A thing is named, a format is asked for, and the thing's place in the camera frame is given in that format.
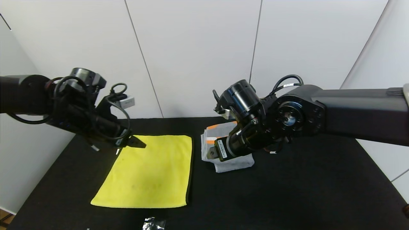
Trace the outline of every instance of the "gray towel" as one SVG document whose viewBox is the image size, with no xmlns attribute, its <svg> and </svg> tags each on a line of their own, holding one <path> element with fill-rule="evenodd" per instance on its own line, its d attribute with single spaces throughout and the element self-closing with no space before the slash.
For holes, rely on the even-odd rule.
<svg viewBox="0 0 409 230">
<path fill-rule="evenodd" d="M 201 135 L 202 139 L 202 160 L 214 163 L 216 172 L 227 172 L 236 169 L 244 169 L 254 165 L 253 155 L 237 157 L 231 160 L 221 162 L 217 159 L 208 159 L 208 153 L 211 147 L 214 147 L 216 138 L 228 136 L 230 131 L 237 125 L 236 122 L 217 124 L 206 128 Z"/>
</svg>

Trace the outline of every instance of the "black tablecloth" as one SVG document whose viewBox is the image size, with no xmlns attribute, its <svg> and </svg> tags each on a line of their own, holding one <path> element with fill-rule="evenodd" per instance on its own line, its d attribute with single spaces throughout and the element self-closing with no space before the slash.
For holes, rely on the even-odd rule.
<svg viewBox="0 0 409 230">
<path fill-rule="evenodd" d="M 142 229 L 144 218 L 172 229 L 409 229 L 405 201 L 354 139 L 298 138 L 282 152 L 253 154 L 255 165 L 218 174 L 200 159 L 200 135 L 218 117 L 136 119 L 135 133 L 189 135 L 194 162 L 189 204 L 171 209 L 96 207 L 90 201 L 116 149 L 93 151 L 75 136 L 8 230 Z"/>
</svg>

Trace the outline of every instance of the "microfiber cloth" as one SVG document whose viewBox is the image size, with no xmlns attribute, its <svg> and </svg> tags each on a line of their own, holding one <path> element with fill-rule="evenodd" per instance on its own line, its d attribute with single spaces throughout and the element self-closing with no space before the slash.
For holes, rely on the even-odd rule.
<svg viewBox="0 0 409 230">
<path fill-rule="evenodd" d="M 169 208 L 187 204 L 192 138 L 140 136 L 146 148 L 125 147 L 91 201 L 122 208 Z"/>
</svg>

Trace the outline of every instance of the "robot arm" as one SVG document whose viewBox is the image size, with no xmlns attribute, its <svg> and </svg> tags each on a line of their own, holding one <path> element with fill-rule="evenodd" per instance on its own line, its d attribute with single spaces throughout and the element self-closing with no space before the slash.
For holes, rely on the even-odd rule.
<svg viewBox="0 0 409 230">
<path fill-rule="evenodd" d="M 47 123 L 60 129 L 77 133 L 91 140 L 110 143 L 114 147 L 139 147 L 146 145 L 132 136 L 130 119 L 121 106 L 126 102 L 126 85 L 115 84 L 95 108 L 100 89 L 106 81 L 99 74 L 83 68 L 74 68 L 64 78 L 48 79 L 41 75 L 15 75 L 0 77 L 0 113 L 27 124 Z M 115 92 L 114 87 L 125 89 Z M 128 126 L 120 125 L 110 112 L 115 106 L 127 117 Z M 42 120 L 29 121 L 17 114 L 43 115 Z"/>
<path fill-rule="evenodd" d="M 278 85 L 287 78 L 299 83 Z M 275 92 L 299 86 L 277 98 Z M 409 146 L 409 108 L 403 88 L 322 90 L 304 85 L 297 75 L 282 78 L 265 98 L 259 98 L 245 80 L 219 97 L 219 114 L 233 114 L 237 127 L 215 147 L 221 161 L 263 148 L 280 150 L 293 137 L 329 133 L 352 138 Z"/>
</svg>

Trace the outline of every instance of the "label sticker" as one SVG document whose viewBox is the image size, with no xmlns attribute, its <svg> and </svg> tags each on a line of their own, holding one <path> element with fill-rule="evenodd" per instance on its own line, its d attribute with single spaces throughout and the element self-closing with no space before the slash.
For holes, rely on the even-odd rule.
<svg viewBox="0 0 409 230">
<path fill-rule="evenodd" d="M 222 140 L 218 140 L 217 143 L 219 144 L 220 152 L 222 153 L 223 158 L 227 158 L 225 147 L 223 146 Z"/>
<path fill-rule="evenodd" d="M 290 87 L 290 86 L 294 86 L 294 83 L 285 84 L 285 85 L 283 85 L 283 88 L 285 88 L 285 87 Z"/>
</svg>

